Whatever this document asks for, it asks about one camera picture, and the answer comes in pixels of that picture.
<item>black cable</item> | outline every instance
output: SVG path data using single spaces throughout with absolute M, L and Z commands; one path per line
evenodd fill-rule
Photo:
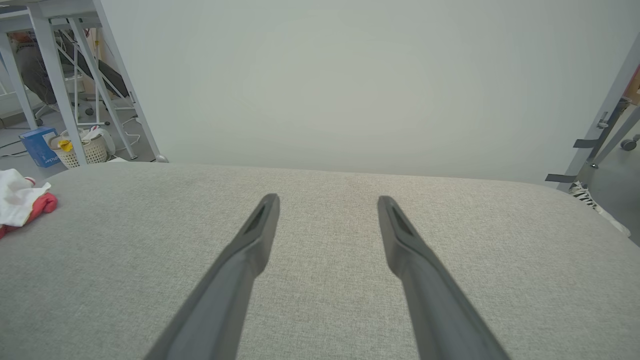
M 8 158 L 8 157 L 10 157 L 10 156 L 12 156 L 12 155 L 19 155 L 19 154 L 22 154 L 23 152 L 27 152 L 27 150 L 25 150 L 25 151 L 20 151 L 20 152 L 14 152 L 13 154 L 2 154 L 2 155 L 0 155 L 0 159 L 1 159 L 1 158 Z
M 16 142 L 10 142 L 10 143 L 8 143 L 8 144 L 6 144 L 6 145 L 2 145 L 2 146 L 0 146 L 0 149 L 2 149 L 3 147 L 7 147 L 7 146 L 9 146 L 9 145 L 13 145 L 13 144 L 15 144 L 15 143 L 19 143 L 19 142 L 21 142 L 21 141 L 20 141 L 20 140 L 18 140 L 18 141 L 16 141 Z

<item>white cloth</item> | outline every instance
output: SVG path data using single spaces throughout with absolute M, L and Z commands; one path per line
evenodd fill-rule
M 51 184 L 34 188 L 18 170 L 0 170 L 0 225 L 23 226 L 29 218 L 33 203 L 44 195 Z
M 627 229 L 626 226 L 619 223 L 610 213 L 608 213 L 605 209 L 603 209 L 600 205 L 596 207 L 596 211 L 602 215 L 605 219 L 607 219 L 611 225 L 613 225 L 616 229 L 620 230 L 627 238 L 631 236 L 631 231 Z
M 116 145 L 113 143 L 113 139 L 111 138 L 111 134 L 109 134 L 109 131 L 106 131 L 105 129 L 101 129 L 99 127 L 97 129 L 92 128 L 92 130 L 89 131 L 89 133 L 85 135 L 82 140 L 93 140 L 100 135 L 102 135 L 102 138 L 107 144 L 107 152 L 109 153 L 109 155 L 114 155 L 116 153 Z

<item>white wall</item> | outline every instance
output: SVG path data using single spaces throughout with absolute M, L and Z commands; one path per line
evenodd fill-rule
M 103 6 L 172 162 L 530 183 L 567 169 L 640 31 L 636 0 Z

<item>blue box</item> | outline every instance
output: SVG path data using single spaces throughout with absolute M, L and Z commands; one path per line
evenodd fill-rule
M 60 162 L 51 148 L 49 148 L 49 140 L 58 135 L 53 127 L 42 126 L 39 129 L 32 130 L 28 133 L 20 135 L 20 140 L 24 147 L 39 167 L 50 167 Z

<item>white desk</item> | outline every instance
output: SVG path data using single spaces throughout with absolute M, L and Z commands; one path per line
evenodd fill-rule
M 17 97 L 27 118 L 29 127 L 31 129 L 36 129 L 37 124 L 35 117 L 33 116 L 31 106 L 29 105 L 26 92 L 24 91 L 24 83 L 22 82 L 22 78 L 18 72 L 14 54 L 6 34 L 14 31 L 33 29 L 38 39 L 38 46 L 42 53 L 45 68 L 47 69 L 47 73 L 51 81 L 51 86 L 56 96 L 56 100 L 58 101 L 58 106 L 60 107 L 60 113 L 69 132 L 71 142 L 76 149 L 78 162 L 80 165 L 87 164 L 84 151 L 78 151 L 78 149 L 83 148 L 82 142 L 76 131 L 77 124 L 65 87 L 65 78 L 61 68 L 58 46 L 54 39 L 55 30 L 71 29 L 75 34 L 79 51 L 86 58 L 91 75 L 93 76 L 94 81 L 96 81 L 98 91 L 104 99 L 106 108 L 113 119 L 113 124 L 116 126 L 118 133 L 122 137 L 129 156 L 131 159 L 136 158 L 137 156 L 133 152 L 128 137 L 124 133 L 122 124 L 116 115 L 116 108 L 113 106 L 109 93 L 106 90 L 102 74 L 98 69 L 97 60 L 93 57 L 83 33 L 83 29 L 85 28 L 102 27 L 94 4 L 90 0 L 48 0 L 40 2 L 29 0 L 0 0 L 0 4 L 27 6 L 27 10 L 0 14 L 0 53 L 5 61 L 7 72 L 9 73 L 12 85 L 16 90 Z M 105 29 L 103 33 L 107 38 L 106 42 L 110 45 L 110 48 L 116 49 L 116 53 L 114 55 L 118 62 L 118 67 L 120 68 L 125 84 L 130 91 L 128 95 L 132 98 L 138 117 L 141 119 L 143 128 L 150 143 L 152 144 L 152 150 L 154 151 L 154 154 L 157 155 L 157 147 L 155 146 L 153 138 L 150 135 L 150 131 L 148 130 L 142 109 L 135 102 L 135 97 L 131 90 L 131 82 L 124 71 L 124 66 L 122 65 L 122 61 L 117 53 L 117 48 L 112 41 L 113 37 L 111 36 L 111 31 L 110 29 Z

